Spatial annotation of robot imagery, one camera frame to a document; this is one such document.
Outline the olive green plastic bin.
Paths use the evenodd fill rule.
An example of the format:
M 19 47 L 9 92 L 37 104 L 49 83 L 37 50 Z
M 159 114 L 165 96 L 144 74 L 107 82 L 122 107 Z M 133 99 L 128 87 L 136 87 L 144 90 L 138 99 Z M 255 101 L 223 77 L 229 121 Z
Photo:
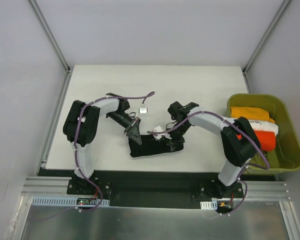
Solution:
M 286 105 L 270 94 L 237 93 L 227 101 L 227 111 L 231 107 L 257 107 L 269 112 L 278 126 L 275 149 L 266 153 L 270 169 L 265 170 L 250 166 L 246 175 L 276 175 L 296 172 L 300 169 L 300 142 Z

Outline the black t shirt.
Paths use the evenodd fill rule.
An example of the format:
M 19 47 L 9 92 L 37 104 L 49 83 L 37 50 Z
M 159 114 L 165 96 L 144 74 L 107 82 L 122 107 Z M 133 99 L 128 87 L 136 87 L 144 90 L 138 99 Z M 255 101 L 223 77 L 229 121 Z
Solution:
M 142 144 L 138 145 L 132 140 L 128 140 L 130 156 L 132 158 L 147 157 L 160 154 L 174 153 L 168 150 L 166 139 L 156 140 L 153 135 L 141 135 Z

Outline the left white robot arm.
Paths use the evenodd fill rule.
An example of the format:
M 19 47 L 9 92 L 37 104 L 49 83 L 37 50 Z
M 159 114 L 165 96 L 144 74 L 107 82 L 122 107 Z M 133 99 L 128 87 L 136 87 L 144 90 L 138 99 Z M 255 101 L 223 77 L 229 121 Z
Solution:
M 141 119 L 126 114 L 129 108 L 128 97 L 113 93 L 88 103 L 80 100 L 72 103 L 62 131 L 71 144 L 75 179 L 80 179 L 78 188 L 84 194 L 92 194 L 96 188 L 95 181 L 90 179 L 94 173 L 91 143 L 97 135 L 100 117 L 111 118 L 124 128 L 124 134 L 129 140 L 138 145 L 142 144 L 139 129 Z

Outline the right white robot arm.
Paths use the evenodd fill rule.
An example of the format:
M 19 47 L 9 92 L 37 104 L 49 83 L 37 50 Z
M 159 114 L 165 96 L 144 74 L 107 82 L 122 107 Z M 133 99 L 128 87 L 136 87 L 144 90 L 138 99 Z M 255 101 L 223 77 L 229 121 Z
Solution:
M 233 188 L 252 157 L 261 150 L 261 144 L 245 117 L 228 118 L 204 110 L 197 103 L 183 106 L 172 103 L 167 112 L 175 121 L 168 130 L 172 142 L 183 142 L 183 135 L 190 127 L 201 127 L 221 138 L 225 164 L 217 179 L 204 187 L 205 193 L 221 199 L 232 193 Z

